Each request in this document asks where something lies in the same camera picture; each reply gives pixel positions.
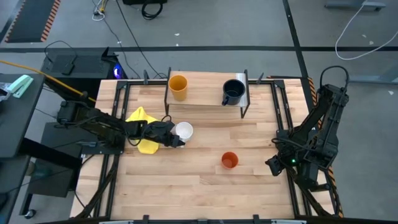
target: wooden shelf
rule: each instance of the wooden shelf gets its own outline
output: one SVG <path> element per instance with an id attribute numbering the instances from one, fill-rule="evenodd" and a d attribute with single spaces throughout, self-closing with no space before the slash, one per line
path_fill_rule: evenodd
<path id="1" fill-rule="evenodd" d="M 174 75 L 183 75 L 188 80 L 187 98 L 184 101 L 177 101 L 173 93 L 167 89 L 168 105 L 202 105 L 202 106 L 223 106 L 223 85 L 231 79 L 240 80 L 246 91 L 241 101 L 234 107 L 246 107 L 248 105 L 248 84 L 245 73 L 218 73 L 218 72 L 183 72 L 171 71 L 170 78 Z"/>

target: gray floor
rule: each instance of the gray floor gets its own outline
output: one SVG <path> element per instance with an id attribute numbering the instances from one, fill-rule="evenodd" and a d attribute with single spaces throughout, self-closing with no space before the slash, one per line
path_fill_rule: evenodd
<path id="1" fill-rule="evenodd" d="M 361 13 L 346 31 L 341 46 L 381 45 L 398 29 L 398 2 L 377 0 L 387 4 L 380 12 Z M 0 1 L 0 26 L 6 23 L 16 0 Z M 289 0 L 301 46 L 334 46 L 342 28 L 354 14 L 347 10 L 328 10 L 325 0 Z M 62 1 L 50 36 L 45 43 L 7 44 L 10 47 L 45 47 L 64 40 L 73 47 L 117 47 L 117 40 L 104 22 L 91 20 L 90 0 Z M 141 46 L 201 45 L 266 45 L 293 46 L 282 1 L 275 0 L 169 0 L 158 19 L 145 21 L 136 9 L 122 5 L 126 19 Z M 119 36 L 123 46 L 135 47 L 117 5 L 110 1 L 106 20 Z M 398 39 L 391 45 L 398 45 Z M 354 56 L 361 52 L 343 52 Z M 129 64 L 138 72 L 150 70 L 142 56 L 128 52 Z M 219 52 L 146 52 L 159 72 L 174 70 L 240 72 L 248 69 L 251 78 L 266 75 L 301 76 L 295 52 L 219 51 Z M 304 52 L 308 74 L 318 87 L 321 71 L 330 65 L 343 65 L 354 75 L 380 75 L 395 66 L 398 52 L 377 52 L 353 61 L 342 61 L 333 52 Z M 123 56 L 122 66 L 126 68 Z M 8 60 L 40 68 L 43 53 L 0 54 Z M 129 77 L 131 71 L 126 68 Z M 0 73 L 28 73 L 0 64 Z M 330 71 L 325 82 L 342 84 L 343 74 Z M 395 173 L 398 140 L 398 86 L 350 85 L 348 103 L 338 131 L 339 154 L 334 163 L 335 177 L 346 217 L 398 220 L 398 177 Z M 44 91 L 37 108 L 55 115 L 61 99 Z M 26 136 L 41 140 L 46 122 L 52 118 L 36 111 Z M 73 195 L 67 198 L 34 197 L 32 208 L 38 214 L 31 220 L 17 215 L 25 189 L 12 216 L 11 223 L 38 223 L 64 220 L 68 217 Z"/>

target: wooden table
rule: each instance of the wooden table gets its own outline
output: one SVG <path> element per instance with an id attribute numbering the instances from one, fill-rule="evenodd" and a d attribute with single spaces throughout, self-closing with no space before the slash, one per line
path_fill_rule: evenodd
<path id="1" fill-rule="evenodd" d="M 286 92 L 294 125 L 308 115 L 299 79 L 287 79 Z M 116 81 L 103 80 L 96 107 L 111 113 Z M 155 117 L 162 118 L 165 85 L 134 85 L 130 89 L 127 114 L 139 106 Z M 169 115 L 177 124 L 188 121 L 194 128 L 193 137 L 185 148 L 161 147 L 155 154 L 141 154 L 126 144 L 120 158 L 113 202 L 112 220 L 150 219 L 252 219 L 293 218 L 292 205 L 283 172 L 278 177 L 264 161 L 276 154 L 271 143 L 277 121 L 269 85 L 250 86 L 251 106 L 244 119 L 239 108 L 220 106 L 170 105 Z M 282 117 L 287 127 L 284 113 Z M 239 164 L 232 170 L 220 166 L 224 152 L 235 152 Z M 80 172 L 77 194 L 88 203 L 98 187 L 103 156 L 95 156 Z M 320 184 L 325 183 L 322 173 Z M 296 186 L 300 213 L 304 214 L 301 193 Z M 329 192 L 314 193 L 317 200 L 333 213 Z M 71 217 L 82 210 L 74 200 Z"/>

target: black mat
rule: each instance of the black mat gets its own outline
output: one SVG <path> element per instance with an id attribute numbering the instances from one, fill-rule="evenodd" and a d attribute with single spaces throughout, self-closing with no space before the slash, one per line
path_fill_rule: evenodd
<path id="1" fill-rule="evenodd" d="M 6 37 L 7 43 L 44 42 L 60 0 L 25 0 Z"/>

